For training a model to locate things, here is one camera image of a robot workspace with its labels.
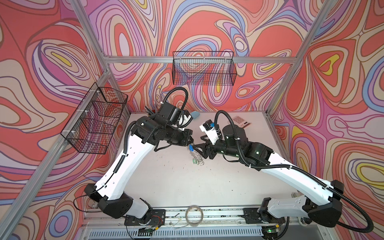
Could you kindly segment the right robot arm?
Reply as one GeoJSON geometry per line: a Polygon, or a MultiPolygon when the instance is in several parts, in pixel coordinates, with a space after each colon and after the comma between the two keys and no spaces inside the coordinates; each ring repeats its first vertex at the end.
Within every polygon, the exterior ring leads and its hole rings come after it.
{"type": "Polygon", "coordinates": [[[204,143],[195,145],[194,149],[203,158],[213,159],[216,155],[238,158],[246,167],[274,176],[301,193],[292,199],[264,199],[262,214],[274,218],[304,217],[328,228],[337,225],[343,208],[338,196],[344,189],[341,182],[329,182],[302,171],[271,148],[250,142],[245,130],[238,126],[227,125],[219,132],[208,121],[200,129],[205,133],[201,137],[204,143]]]}

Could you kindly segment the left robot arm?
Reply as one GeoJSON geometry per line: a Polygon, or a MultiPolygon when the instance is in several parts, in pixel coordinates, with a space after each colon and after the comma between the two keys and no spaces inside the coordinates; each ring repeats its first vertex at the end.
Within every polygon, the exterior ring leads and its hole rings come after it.
{"type": "Polygon", "coordinates": [[[150,205],[128,196],[124,189],[145,156],[160,150],[161,141],[181,147],[193,143],[193,131],[187,129],[193,119],[188,111],[163,103],[157,113],[132,121],[125,131],[123,147],[116,160],[95,184],[87,184],[85,195],[98,204],[102,213],[114,219],[124,215],[150,219],[150,205]]]}

